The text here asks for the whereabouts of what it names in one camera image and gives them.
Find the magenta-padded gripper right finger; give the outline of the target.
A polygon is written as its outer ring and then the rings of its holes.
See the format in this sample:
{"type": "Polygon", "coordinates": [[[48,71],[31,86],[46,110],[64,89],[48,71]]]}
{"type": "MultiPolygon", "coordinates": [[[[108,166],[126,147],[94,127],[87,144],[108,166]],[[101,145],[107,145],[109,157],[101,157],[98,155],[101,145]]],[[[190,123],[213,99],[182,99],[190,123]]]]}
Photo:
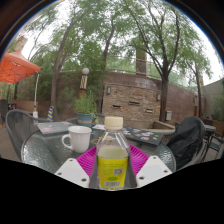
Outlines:
{"type": "Polygon", "coordinates": [[[132,188],[146,186],[172,173],[158,156],[149,156],[133,145],[130,146],[129,164],[129,181],[132,188]]]}

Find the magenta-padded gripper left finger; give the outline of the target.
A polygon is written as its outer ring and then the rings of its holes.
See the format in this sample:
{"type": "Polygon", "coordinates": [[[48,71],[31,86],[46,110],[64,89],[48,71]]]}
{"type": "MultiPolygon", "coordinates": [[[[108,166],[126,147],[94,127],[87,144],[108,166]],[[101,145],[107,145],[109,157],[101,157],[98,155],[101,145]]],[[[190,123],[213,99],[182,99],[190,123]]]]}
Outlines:
{"type": "Polygon", "coordinates": [[[88,188],[93,175],[97,149],[87,150],[77,159],[68,158],[55,174],[78,186],[88,188]]]}

